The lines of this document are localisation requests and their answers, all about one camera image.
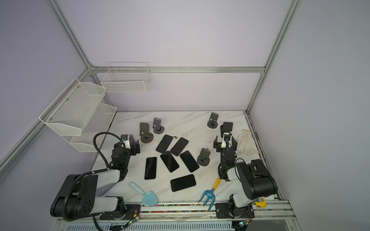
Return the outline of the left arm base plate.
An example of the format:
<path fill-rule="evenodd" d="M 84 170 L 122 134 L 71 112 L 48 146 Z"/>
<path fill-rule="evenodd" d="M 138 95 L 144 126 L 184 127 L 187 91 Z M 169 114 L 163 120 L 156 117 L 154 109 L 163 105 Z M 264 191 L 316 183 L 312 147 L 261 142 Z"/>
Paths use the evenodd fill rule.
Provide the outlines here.
<path fill-rule="evenodd" d="M 117 208 L 112 212 L 105 212 L 100 215 L 100 220 L 131 220 L 139 216 L 140 204 L 126 204 L 122 197 L 118 198 Z"/>

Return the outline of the grey round phone stand back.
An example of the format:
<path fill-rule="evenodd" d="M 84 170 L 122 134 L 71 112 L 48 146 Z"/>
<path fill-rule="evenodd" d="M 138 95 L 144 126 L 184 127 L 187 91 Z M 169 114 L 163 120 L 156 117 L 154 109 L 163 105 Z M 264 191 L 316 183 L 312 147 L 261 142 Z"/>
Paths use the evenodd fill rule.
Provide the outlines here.
<path fill-rule="evenodd" d="M 164 126 L 161 125 L 161 119 L 160 118 L 154 118 L 153 119 L 153 132 L 155 134 L 162 134 L 165 130 Z"/>

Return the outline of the white mesh two-tier shelf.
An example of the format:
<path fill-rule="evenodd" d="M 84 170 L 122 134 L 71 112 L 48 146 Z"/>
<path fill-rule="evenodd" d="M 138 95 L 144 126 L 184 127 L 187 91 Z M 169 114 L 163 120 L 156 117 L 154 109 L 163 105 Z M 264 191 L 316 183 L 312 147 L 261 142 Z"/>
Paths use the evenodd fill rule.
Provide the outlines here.
<path fill-rule="evenodd" d="M 117 108 L 104 103 L 105 87 L 73 79 L 39 120 L 80 153 L 96 149 L 93 138 L 109 130 Z"/>

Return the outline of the yellow tape measure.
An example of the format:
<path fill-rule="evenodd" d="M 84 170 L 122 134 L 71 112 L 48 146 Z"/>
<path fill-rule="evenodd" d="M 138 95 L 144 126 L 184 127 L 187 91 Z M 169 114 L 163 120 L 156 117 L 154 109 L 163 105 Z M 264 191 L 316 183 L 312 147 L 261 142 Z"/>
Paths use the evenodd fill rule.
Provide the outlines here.
<path fill-rule="evenodd" d="M 260 197 L 260 198 L 256 199 L 256 201 L 254 203 L 257 207 L 260 207 L 260 208 L 266 208 L 267 207 L 267 202 L 266 202 L 266 199 L 264 197 Z"/>

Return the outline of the aluminium front rail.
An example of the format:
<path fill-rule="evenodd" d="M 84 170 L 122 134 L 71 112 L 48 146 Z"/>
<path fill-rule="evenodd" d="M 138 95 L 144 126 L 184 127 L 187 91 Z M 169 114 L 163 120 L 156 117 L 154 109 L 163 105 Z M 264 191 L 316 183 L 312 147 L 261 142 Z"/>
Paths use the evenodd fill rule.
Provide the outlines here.
<path fill-rule="evenodd" d="M 255 220 L 285 220 L 296 223 L 297 217 L 288 201 L 267 201 L 266 207 L 252 204 L 247 209 L 240 209 L 238 215 L 232 215 L 226 201 L 216 202 L 211 210 L 196 202 L 159 203 L 148 206 L 140 203 L 126 203 L 126 213 L 101 212 L 96 215 L 98 221 L 124 222 L 134 216 L 140 221 L 255 221 Z"/>

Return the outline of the teal garden trowel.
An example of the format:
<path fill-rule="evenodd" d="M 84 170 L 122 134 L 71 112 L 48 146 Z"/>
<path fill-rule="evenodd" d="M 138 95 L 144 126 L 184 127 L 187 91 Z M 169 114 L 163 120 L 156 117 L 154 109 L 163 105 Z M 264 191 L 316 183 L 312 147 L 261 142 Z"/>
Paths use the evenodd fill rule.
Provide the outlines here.
<path fill-rule="evenodd" d="M 149 190 L 147 193 L 142 190 L 137 184 L 135 184 L 134 182 L 130 182 L 129 183 L 129 186 L 134 189 L 136 192 L 138 192 L 139 194 L 141 194 L 143 196 L 142 198 L 142 203 L 144 205 L 148 205 L 148 206 L 155 206 L 158 204 L 158 198 L 156 197 L 156 195 L 154 194 L 154 192 L 152 190 Z"/>

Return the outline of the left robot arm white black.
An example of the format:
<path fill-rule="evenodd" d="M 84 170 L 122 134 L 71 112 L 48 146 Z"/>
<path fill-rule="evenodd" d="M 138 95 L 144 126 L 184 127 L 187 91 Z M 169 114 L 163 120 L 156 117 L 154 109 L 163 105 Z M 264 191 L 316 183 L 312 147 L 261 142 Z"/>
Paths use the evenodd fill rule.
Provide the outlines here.
<path fill-rule="evenodd" d="M 108 161 L 97 145 L 100 135 L 103 133 L 96 134 L 92 143 L 106 167 L 83 174 L 68 175 L 52 202 L 52 217 L 74 221 L 100 215 L 112 219 L 122 219 L 126 216 L 128 209 L 123 197 L 106 194 L 125 179 L 130 158 L 140 153 L 140 143 L 131 134 L 114 134 L 118 142 L 113 146 L 111 161 Z"/>

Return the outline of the white work glove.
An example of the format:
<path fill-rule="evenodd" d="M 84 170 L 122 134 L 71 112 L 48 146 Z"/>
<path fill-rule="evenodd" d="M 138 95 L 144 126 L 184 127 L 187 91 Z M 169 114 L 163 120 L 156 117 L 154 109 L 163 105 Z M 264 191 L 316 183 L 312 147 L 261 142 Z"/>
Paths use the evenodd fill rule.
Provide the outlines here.
<path fill-rule="evenodd" d="M 253 139 L 252 132 L 248 130 L 242 130 L 241 135 L 237 137 L 238 153 L 244 153 L 247 156 L 253 156 L 259 154 L 256 143 Z"/>

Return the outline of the black folding phone stand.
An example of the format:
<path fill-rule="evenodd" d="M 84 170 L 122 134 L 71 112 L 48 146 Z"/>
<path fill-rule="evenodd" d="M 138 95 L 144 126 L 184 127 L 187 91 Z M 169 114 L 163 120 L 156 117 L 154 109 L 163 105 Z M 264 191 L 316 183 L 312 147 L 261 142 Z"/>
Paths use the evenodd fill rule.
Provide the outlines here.
<path fill-rule="evenodd" d="M 221 137 L 223 137 L 225 133 L 230 133 L 232 131 L 232 129 L 233 129 L 233 123 L 232 122 L 224 122 L 220 126 Z"/>

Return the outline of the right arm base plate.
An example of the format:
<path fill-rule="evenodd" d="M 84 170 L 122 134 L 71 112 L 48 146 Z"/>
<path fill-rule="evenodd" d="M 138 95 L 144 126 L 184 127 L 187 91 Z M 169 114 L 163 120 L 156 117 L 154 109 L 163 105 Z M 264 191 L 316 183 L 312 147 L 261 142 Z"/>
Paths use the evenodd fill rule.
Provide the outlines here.
<path fill-rule="evenodd" d="M 237 200 L 235 200 L 234 194 L 232 194 L 227 203 L 215 204 L 216 217 L 230 219 L 253 219 L 255 215 L 252 204 L 256 201 L 257 199 L 250 200 L 246 196 L 237 197 Z"/>

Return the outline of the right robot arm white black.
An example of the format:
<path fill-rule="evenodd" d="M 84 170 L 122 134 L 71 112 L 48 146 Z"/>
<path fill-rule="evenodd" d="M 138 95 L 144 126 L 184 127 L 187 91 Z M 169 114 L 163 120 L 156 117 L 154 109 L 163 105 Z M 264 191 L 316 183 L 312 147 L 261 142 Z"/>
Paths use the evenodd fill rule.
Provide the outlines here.
<path fill-rule="evenodd" d="M 220 164 L 213 190 L 222 180 L 226 182 L 238 180 L 242 190 L 231 195 L 231 205 L 235 208 L 247 207 L 261 197 L 276 194 L 277 184 L 261 159 L 246 162 L 237 156 L 237 154 L 252 156 L 258 153 L 251 131 L 243 130 L 236 139 L 231 132 L 223 132 L 221 138 L 221 141 L 217 138 L 214 140 L 214 149 L 220 154 Z"/>

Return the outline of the phone from stand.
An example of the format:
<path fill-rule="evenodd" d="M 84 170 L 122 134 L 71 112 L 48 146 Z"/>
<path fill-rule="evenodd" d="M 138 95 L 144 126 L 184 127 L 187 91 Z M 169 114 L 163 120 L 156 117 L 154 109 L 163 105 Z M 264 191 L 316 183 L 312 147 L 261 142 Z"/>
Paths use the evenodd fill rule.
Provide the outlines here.
<path fill-rule="evenodd" d="M 189 172 L 192 173 L 199 169 L 199 164 L 196 162 L 196 160 L 189 151 L 185 151 L 182 154 L 180 154 L 180 158 L 184 162 Z"/>
<path fill-rule="evenodd" d="M 166 151 L 165 153 L 161 154 L 160 157 L 170 173 L 174 172 L 179 168 L 179 164 L 169 151 Z"/>
<path fill-rule="evenodd" d="M 153 180 L 156 179 L 157 173 L 157 158 L 156 157 L 149 157 L 146 159 L 145 163 L 145 180 Z"/>

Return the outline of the blue yellow garden fork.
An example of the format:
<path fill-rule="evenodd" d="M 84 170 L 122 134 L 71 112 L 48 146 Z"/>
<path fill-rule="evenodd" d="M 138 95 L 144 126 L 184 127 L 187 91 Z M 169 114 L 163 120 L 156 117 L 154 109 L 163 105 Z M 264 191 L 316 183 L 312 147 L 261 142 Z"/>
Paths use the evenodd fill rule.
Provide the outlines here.
<path fill-rule="evenodd" d="M 207 203 L 208 203 L 209 201 L 211 201 L 211 203 L 210 203 L 210 205 L 209 205 L 209 207 L 208 207 L 208 212 L 210 212 L 210 211 L 211 211 L 211 209 L 212 209 L 212 207 L 213 207 L 213 205 L 214 205 L 214 203 L 215 203 L 215 199 L 216 199 L 216 197 L 215 197 L 214 191 L 217 189 L 217 187 L 218 187 L 218 185 L 220 184 L 220 182 L 221 182 L 221 181 L 222 181 L 222 179 L 221 179 L 220 177 L 218 177 L 218 178 L 217 178 L 217 180 L 215 181 L 215 183 L 214 183 L 214 185 L 213 185 L 212 189 L 211 189 L 211 190 L 206 190 L 206 191 L 203 193 L 203 195 L 202 195 L 201 199 L 198 201 L 198 203 L 200 203 L 200 202 L 204 199 L 204 197 L 207 197 L 207 199 L 206 199 L 206 200 L 205 200 L 205 202 L 203 203 L 203 206 L 206 206 L 206 205 L 207 205 Z"/>

